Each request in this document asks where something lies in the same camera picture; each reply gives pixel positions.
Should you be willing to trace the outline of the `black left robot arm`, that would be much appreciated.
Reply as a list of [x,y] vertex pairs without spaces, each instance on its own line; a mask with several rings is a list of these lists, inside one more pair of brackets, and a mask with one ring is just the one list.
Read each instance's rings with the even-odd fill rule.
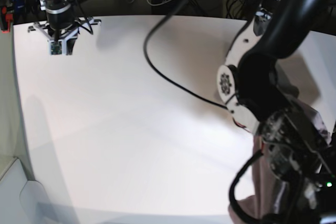
[[302,44],[329,0],[257,0],[217,74],[254,151],[233,179],[234,223],[335,223],[335,142],[319,113],[280,85],[276,64]]

